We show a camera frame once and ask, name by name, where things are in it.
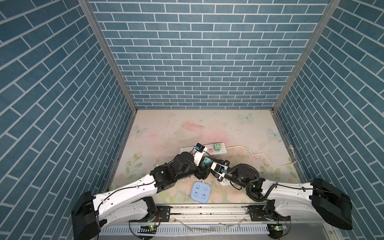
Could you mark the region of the teal plug adapter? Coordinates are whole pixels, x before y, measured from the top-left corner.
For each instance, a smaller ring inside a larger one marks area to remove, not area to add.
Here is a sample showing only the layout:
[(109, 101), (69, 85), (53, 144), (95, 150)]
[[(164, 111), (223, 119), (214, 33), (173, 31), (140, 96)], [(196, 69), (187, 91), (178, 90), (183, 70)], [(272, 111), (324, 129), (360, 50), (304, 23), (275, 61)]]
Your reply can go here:
[(212, 165), (212, 162), (213, 162), (213, 161), (212, 161), (211, 159), (205, 157), (204, 160), (203, 160), (203, 163), (202, 163), (202, 167), (204, 167), (204, 168), (210, 168), (211, 165)]

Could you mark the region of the green plug adapter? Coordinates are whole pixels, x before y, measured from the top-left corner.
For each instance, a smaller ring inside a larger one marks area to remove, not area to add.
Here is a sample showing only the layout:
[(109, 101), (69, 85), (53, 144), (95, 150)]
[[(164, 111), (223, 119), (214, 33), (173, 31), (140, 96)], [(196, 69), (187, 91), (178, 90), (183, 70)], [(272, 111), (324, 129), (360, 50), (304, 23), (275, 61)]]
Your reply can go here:
[(213, 149), (214, 149), (215, 152), (221, 151), (222, 148), (223, 148), (223, 145), (221, 143), (215, 143), (213, 145)]

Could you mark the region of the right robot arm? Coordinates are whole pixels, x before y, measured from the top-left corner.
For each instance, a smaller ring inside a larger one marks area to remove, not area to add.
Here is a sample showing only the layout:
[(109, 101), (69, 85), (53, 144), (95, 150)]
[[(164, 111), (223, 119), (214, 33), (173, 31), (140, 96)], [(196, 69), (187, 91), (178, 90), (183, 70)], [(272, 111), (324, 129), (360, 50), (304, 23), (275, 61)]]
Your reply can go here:
[(213, 160), (210, 172), (219, 182), (227, 180), (238, 190), (245, 190), (254, 202), (266, 202), (267, 218), (305, 217), (323, 220), (342, 230), (352, 230), (352, 201), (348, 194), (323, 179), (310, 183), (278, 183), (260, 177), (248, 164), (229, 166), (229, 161)]

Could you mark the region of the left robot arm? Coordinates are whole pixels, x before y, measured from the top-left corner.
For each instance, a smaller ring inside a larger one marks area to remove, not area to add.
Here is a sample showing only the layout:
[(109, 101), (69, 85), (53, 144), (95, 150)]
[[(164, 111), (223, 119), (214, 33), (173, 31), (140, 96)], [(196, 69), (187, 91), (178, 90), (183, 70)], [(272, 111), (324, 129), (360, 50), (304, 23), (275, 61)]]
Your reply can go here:
[(114, 191), (97, 195), (90, 191), (82, 193), (71, 211), (74, 239), (90, 240), (96, 237), (110, 222), (107, 216), (113, 211), (170, 189), (178, 180), (192, 175), (206, 179), (212, 165), (213, 160), (204, 156), (200, 156), (196, 164), (194, 155), (183, 152), (141, 179)]

